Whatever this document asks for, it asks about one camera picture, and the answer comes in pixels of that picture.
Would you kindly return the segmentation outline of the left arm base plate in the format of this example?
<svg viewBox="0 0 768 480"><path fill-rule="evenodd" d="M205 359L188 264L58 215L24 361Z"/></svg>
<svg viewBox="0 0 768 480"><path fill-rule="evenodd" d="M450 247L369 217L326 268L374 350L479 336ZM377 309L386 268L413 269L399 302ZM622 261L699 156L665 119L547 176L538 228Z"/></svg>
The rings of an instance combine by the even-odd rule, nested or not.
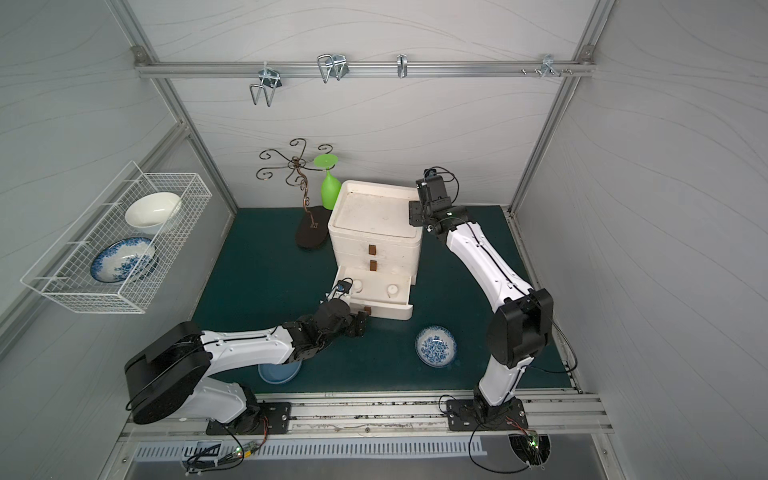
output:
<svg viewBox="0 0 768 480"><path fill-rule="evenodd" d="M248 404L243 413L229 423L208 422L208 436L282 435L288 431L291 419L290 402L257 402Z"/></svg>

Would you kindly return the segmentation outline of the drawer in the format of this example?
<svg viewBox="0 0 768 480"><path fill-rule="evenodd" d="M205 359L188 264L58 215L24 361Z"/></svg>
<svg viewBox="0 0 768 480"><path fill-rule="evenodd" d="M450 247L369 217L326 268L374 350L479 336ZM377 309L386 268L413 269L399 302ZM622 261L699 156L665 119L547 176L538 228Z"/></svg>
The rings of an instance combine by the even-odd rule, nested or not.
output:
<svg viewBox="0 0 768 480"><path fill-rule="evenodd" d="M353 312L367 310L371 317L380 319L411 319L413 305L410 303L410 291L414 280L412 276L340 266L334 283L343 278L363 282L363 290L360 293L355 293L352 286L348 294L340 295L341 300L346 302ZM387 295L387 286L390 284L399 287L399 294L395 298L389 298Z"/></svg>

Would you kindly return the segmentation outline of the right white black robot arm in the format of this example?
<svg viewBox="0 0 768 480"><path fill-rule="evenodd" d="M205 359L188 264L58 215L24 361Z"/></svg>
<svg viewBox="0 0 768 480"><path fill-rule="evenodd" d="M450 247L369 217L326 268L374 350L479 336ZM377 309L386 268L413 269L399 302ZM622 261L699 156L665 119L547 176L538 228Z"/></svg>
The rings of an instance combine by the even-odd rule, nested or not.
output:
<svg viewBox="0 0 768 480"><path fill-rule="evenodd" d="M425 170L416 189L409 224L437 237L463 263L493 313L486 333L490 358L475 389L476 408L486 413L512 400L524 371L551 343L554 300L506 263L479 223L449 195L441 170Z"/></svg>

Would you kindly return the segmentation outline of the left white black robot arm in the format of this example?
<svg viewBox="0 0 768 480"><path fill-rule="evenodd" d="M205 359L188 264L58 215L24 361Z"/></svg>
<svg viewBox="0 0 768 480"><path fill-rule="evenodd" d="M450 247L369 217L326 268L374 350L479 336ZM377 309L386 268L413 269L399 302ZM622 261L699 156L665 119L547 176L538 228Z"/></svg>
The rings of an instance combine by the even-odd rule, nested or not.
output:
<svg viewBox="0 0 768 480"><path fill-rule="evenodd" d="M252 392L215 375L309 360L339 337L363 336L368 319L367 309L354 312L346 302L332 299L313 315L264 330L221 333L192 321L179 323L127 361L126 410L140 425L176 414L225 425L250 419L258 411Z"/></svg>

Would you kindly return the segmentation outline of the white three-drawer cabinet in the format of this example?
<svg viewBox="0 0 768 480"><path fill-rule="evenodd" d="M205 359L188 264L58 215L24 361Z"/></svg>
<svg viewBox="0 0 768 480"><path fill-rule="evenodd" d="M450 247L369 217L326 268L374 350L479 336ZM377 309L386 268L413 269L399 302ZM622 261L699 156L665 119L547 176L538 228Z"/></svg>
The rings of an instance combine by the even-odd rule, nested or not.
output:
<svg viewBox="0 0 768 480"><path fill-rule="evenodd" d="M408 222L414 187L347 180L328 231L340 266L410 275L416 284L423 230Z"/></svg>

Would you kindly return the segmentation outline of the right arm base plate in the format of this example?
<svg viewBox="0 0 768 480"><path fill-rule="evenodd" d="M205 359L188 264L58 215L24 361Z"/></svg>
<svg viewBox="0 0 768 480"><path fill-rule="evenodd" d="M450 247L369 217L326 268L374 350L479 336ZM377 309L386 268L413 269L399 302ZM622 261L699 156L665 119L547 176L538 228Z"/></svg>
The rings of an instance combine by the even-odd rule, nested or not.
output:
<svg viewBox="0 0 768 480"><path fill-rule="evenodd" d="M449 430L453 432L527 431L529 428L527 413L519 398L490 407L475 400L448 400L444 409Z"/></svg>

